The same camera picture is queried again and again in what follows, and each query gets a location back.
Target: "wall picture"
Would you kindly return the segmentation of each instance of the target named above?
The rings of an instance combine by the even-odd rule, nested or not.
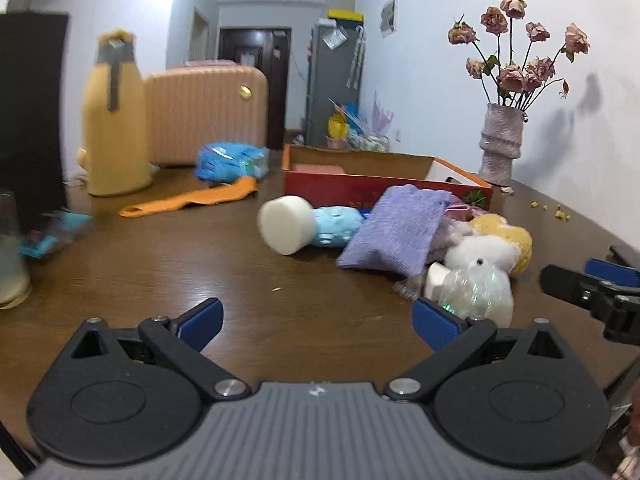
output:
[[[398,0],[391,0],[382,8],[380,31],[386,38],[398,30]]]

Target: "glass cup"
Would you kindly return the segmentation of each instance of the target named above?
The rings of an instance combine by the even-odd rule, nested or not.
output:
[[[21,304],[30,292],[21,238],[14,196],[0,190],[0,310]]]

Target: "open box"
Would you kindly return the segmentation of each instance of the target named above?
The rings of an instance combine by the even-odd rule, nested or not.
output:
[[[301,196],[313,207],[371,209],[388,187],[405,184],[450,191],[484,208],[494,194],[491,184],[435,156],[285,144],[282,169],[285,194]]]

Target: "pink ribbed suitcase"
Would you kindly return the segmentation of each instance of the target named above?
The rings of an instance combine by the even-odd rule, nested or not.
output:
[[[251,66],[184,67],[146,80],[149,159],[193,165],[210,142],[267,142],[267,78]]]

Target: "doorway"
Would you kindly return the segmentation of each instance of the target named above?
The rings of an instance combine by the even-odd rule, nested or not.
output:
[[[189,46],[189,61],[204,61],[209,49],[209,22],[197,11],[193,11],[193,27]]]
[[[290,28],[221,28],[218,59],[255,66],[269,82],[267,148],[284,143]]]

